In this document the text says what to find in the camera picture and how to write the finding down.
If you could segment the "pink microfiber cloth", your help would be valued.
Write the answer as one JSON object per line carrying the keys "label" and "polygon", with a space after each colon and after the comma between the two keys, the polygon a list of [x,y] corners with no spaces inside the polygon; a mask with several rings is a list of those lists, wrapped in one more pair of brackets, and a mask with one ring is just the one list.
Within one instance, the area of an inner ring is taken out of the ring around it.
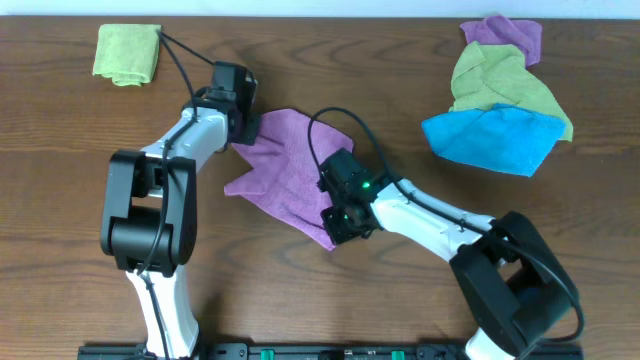
{"label": "pink microfiber cloth", "polygon": [[241,196],[268,215],[302,231],[328,251],[335,248],[323,227],[321,211],[331,206],[319,190],[314,158],[351,152],[354,142],[339,130],[293,109],[265,113],[255,144],[235,144],[252,170],[224,186],[227,196]]}

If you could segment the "blue microfiber cloth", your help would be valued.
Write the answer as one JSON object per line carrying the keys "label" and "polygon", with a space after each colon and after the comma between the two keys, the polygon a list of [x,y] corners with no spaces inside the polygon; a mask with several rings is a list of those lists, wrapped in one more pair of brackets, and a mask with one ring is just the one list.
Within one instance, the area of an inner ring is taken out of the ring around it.
{"label": "blue microfiber cloth", "polygon": [[531,177],[565,132],[558,117],[514,105],[452,111],[422,122],[432,152],[456,163]]}

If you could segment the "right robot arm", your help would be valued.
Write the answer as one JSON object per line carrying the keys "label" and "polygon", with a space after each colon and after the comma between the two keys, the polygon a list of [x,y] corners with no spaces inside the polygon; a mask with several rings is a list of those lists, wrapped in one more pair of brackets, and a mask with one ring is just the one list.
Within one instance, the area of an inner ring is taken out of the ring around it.
{"label": "right robot arm", "polygon": [[334,244],[380,229],[402,235],[446,261],[479,328],[470,359],[524,359],[557,345],[546,333],[578,292],[531,221],[517,212],[499,219],[461,210],[418,189],[355,177],[324,179],[332,205],[322,218]]}

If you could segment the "green crumpled microfiber cloth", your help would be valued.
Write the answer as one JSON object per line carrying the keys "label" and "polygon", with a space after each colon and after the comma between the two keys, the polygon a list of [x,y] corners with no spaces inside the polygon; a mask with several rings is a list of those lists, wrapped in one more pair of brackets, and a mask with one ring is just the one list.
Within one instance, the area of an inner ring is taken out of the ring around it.
{"label": "green crumpled microfiber cloth", "polygon": [[515,105],[561,119],[565,123],[561,138],[573,140],[571,120],[549,88],[526,69],[525,56],[514,45],[468,44],[454,67],[450,87],[452,111]]}

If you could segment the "purple crumpled microfiber cloth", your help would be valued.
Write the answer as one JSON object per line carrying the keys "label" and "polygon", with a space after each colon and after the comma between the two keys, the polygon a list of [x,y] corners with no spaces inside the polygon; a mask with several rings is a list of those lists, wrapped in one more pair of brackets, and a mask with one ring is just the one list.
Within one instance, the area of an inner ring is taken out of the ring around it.
{"label": "purple crumpled microfiber cloth", "polygon": [[502,15],[460,25],[468,43],[514,45],[525,56],[527,66],[538,64],[542,55],[543,26],[533,20],[511,20]]}

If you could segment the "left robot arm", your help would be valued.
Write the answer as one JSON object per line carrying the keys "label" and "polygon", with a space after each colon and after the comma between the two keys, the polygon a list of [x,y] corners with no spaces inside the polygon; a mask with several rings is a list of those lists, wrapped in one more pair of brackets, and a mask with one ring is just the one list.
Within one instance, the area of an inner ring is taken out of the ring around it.
{"label": "left robot arm", "polygon": [[227,145],[254,143],[259,118],[251,107],[249,100],[195,98],[161,138],[110,159],[100,244],[136,290],[147,329],[144,358],[196,354],[199,325],[186,280],[197,238],[196,177]]}

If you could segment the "folded green microfiber cloth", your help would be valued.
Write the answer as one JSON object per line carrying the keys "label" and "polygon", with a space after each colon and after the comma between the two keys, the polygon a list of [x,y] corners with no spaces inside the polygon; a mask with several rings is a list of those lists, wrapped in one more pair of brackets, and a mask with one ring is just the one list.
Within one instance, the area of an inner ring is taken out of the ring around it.
{"label": "folded green microfiber cloth", "polygon": [[116,86],[150,83],[156,69],[161,29],[156,24],[101,25],[92,74],[110,79]]}

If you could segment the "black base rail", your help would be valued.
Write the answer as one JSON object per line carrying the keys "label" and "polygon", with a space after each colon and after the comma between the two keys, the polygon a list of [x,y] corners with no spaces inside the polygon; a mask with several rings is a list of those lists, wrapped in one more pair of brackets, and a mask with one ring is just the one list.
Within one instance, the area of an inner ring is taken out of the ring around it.
{"label": "black base rail", "polygon": [[[139,345],[81,346],[79,360],[161,359]],[[312,346],[312,345],[247,345],[219,343],[196,347],[194,355],[175,359],[200,360],[462,360],[471,359],[462,345],[425,343],[414,346]],[[576,345],[540,346],[524,359],[582,360],[582,349]]]}

